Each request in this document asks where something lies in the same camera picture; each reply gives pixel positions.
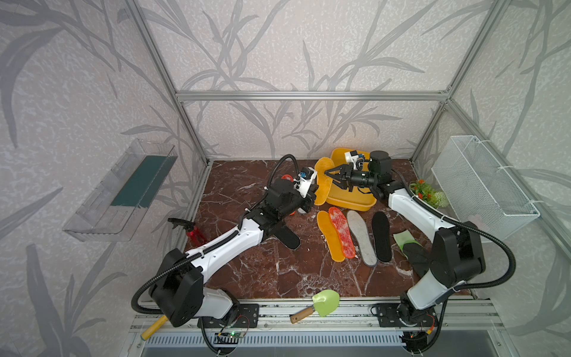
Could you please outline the yellow insole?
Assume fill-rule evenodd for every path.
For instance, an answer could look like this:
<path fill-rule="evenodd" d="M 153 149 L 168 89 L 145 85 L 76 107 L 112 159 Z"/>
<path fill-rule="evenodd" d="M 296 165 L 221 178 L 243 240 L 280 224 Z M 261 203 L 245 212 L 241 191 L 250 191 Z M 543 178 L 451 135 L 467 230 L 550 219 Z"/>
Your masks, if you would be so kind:
<path fill-rule="evenodd" d="M 324 235 L 330 256 L 334 262 L 343 262 L 346 257 L 343 254 L 341 241 L 338 232 L 335 230 L 334 225 L 331 223 L 330 216 L 326 211 L 319 211 L 317 214 L 318 227 Z"/>
<path fill-rule="evenodd" d="M 328 177 L 325 172 L 329 169 L 333 169 L 335 167 L 335 163 L 333 160 L 327 157 L 322 157 L 317 161 L 315 164 L 315 170 L 317 172 L 317 185 L 318 189 L 315 192 L 316 199 L 315 205 L 321 206 L 326 203 L 327 197 L 329 196 L 331 186 L 332 186 L 332 179 Z"/>

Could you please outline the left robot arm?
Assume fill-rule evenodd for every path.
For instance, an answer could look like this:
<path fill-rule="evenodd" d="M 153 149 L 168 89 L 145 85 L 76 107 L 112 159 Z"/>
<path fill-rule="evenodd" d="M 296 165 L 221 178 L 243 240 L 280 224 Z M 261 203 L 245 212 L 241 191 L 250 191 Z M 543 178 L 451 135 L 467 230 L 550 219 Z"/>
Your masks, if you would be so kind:
<path fill-rule="evenodd" d="M 170 251 L 156 276 L 133 295 L 132 309 L 144 315 L 162 315 L 174 327 L 194 318 L 235 322 L 238 300 L 222 289 L 206 287 L 206 283 L 235 257 L 268 238 L 278 239 L 291 250 L 300 246 L 299 236 L 284 220 L 295 211 L 311 211 L 317 199 L 318 174 L 312 167 L 296 166 L 295 170 L 293 180 L 276 179 L 272 172 L 263 197 L 229 231 L 199 248 Z"/>

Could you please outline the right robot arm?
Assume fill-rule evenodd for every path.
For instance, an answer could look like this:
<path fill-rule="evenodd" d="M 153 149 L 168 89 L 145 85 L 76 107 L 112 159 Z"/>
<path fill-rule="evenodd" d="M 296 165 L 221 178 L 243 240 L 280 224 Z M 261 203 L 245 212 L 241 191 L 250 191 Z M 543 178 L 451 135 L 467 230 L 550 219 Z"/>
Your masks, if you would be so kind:
<path fill-rule="evenodd" d="M 491 288 L 512 278 L 517 263 L 511 248 L 470 221 L 461 223 L 441 214 L 413 193 L 402 176 L 394 179 L 397 172 L 392 168 L 388 153 L 377 150 L 365 156 L 353 150 L 345 154 L 345 159 L 342 165 L 330 162 L 318 169 L 318 179 L 325 181 L 327 187 L 335 185 L 349 192 L 364 189 L 377 200 L 386 199 L 392 210 L 431 240 L 431 250 L 426 250 L 413 238 L 403 234 L 394 237 L 420 277 L 419 282 L 401 296 L 396 309 L 404 325 L 416 326 L 435 306 L 443 305 L 456 292 Z M 471 279 L 486 270 L 483 238 L 503 250 L 508 268 L 499 278 L 473 284 Z"/>

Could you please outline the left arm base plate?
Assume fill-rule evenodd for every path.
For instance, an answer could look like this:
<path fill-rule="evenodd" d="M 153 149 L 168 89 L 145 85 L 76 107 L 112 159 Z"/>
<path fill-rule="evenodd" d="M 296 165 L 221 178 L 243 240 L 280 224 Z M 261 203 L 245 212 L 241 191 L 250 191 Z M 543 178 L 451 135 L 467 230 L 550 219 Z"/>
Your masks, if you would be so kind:
<path fill-rule="evenodd" d="M 260 305 L 257 303 L 241 303 L 233 306 L 228 314 L 222 319 L 212 317 L 199 318 L 198 327 L 205 329 L 221 329 L 223 327 L 233 328 L 255 328 L 260 317 Z"/>

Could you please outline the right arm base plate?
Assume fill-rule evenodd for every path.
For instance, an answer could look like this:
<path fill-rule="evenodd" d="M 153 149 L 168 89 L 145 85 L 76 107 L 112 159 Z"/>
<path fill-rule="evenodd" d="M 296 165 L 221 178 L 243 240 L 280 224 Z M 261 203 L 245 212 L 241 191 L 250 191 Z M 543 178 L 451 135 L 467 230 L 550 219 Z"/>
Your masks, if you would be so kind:
<path fill-rule="evenodd" d="M 378 303 L 370 307 L 370 313 L 377 318 L 379 327 L 431 330 L 440 324 L 433 307 L 418 310 L 405 303 Z"/>

